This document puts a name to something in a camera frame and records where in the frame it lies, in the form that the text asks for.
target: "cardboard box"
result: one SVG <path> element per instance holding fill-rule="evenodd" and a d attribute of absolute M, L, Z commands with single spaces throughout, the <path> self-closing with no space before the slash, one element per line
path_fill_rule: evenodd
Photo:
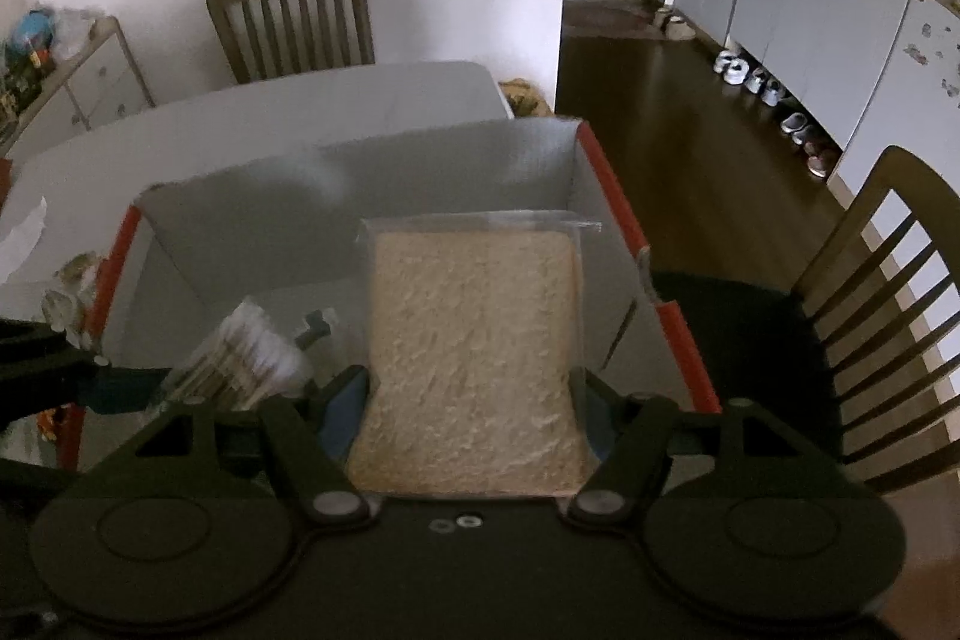
<path fill-rule="evenodd" d="M 128 211 L 88 332 L 115 365 L 158 367 L 182 362 L 248 295 L 289 335 L 323 307 L 359 322 L 362 218 L 517 209 L 603 224 L 582 237 L 588 369 L 620 393 L 718 408 L 682 321 L 647 295 L 637 267 L 645 239 L 592 131 L 563 119 L 305 148 L 152 188 Z M 64 437 L 66 467 L 77 464 L 77 437 Z"/>

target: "wooden chair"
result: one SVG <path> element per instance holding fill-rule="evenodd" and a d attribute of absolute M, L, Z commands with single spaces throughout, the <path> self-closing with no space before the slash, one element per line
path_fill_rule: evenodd
<path fill-rule="evenodd" d="M 275 24 L 277 6 L 283 23 L 281 36 Z M 349 4 L 344 0 L 206 0 L 206 8 L 241 84 L 288 73 L 373 63 L 367 0 L 349 0 Z M 230 19 L 239 23 L 241 14 L 246 47 L 242 47 Z"/>
<path fill-rule="evenodd" d="M 839 285 L 827 280 L 889 194 L 899 196 L 909 215 Z M 928 243 L 892 279 L 877 278 L 914 226 Z M 901 311 L 895 295 L 935 255 L 947 275 Z M 659 296 L 679 302 L 721 400 L 754 400 L 845 465 L 862 466 L 864 459 L 904 446 L 906 463 L 882 465 L 866 480 L 887 493 L 960 466 L 960 441 L 944 437 L 931 451 L 914 439 L 960 408 L 960 395 L 916 404 L 922 394 L 932 398 L 933 386 L 960 367 L 960 355 L 933 370 L 923 363 L 923 355 L 960 323 L 960 311 L 921 338 L 908 331 L 960 279 L 958 273 L 960 196 L 923 161 L 892 146 L 791 292 L 674 272 L 654 273 L 653 281 Z M 827 293 L 818 297 L 824 282 Z M 878 424 L 885 428 L 877 434 Z M 851 447 L 851 439 L 860 442 Z"/>

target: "black seat cushion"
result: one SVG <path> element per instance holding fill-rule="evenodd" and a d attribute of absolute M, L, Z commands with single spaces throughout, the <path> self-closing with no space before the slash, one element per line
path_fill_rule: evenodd
<path fill-rule="evenodd" d="M 681 272 L 654 272 L 653 282 L 680 305 L 721 402 L 752 399 L 840 458 L 833 373 L 798 298 Z"/>

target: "round black disc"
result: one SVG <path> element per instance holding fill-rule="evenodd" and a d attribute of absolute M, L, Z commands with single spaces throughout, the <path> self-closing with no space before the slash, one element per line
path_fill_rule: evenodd
<path fill-rule="evenodd" d="M 734 487 L 742 485 L 701 477 L 656 500 L 644 519 L 651 562 L 695 605 L 750 626 L 842 622 L 899 574 L 904 533 L 866 490 L 744 498 Z"/>
<path fill-rule="evenodd" d="M 113 487 L 112 498 L 53 501 L 31 530 L 40 577 L 83 614 L 127 626 L 197 621 L 254 597 L 287 560 L 286 512 L 248 482 L 215 473 L 190 497 Z"/>

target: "doormat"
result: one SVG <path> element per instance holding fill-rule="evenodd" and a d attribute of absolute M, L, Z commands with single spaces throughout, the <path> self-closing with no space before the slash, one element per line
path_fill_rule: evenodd
<path fill-rule="evenodd" d="M 600 39 L 657 39 L 656 7 L 645 1 L 563 0 L 563 36 Z"/>

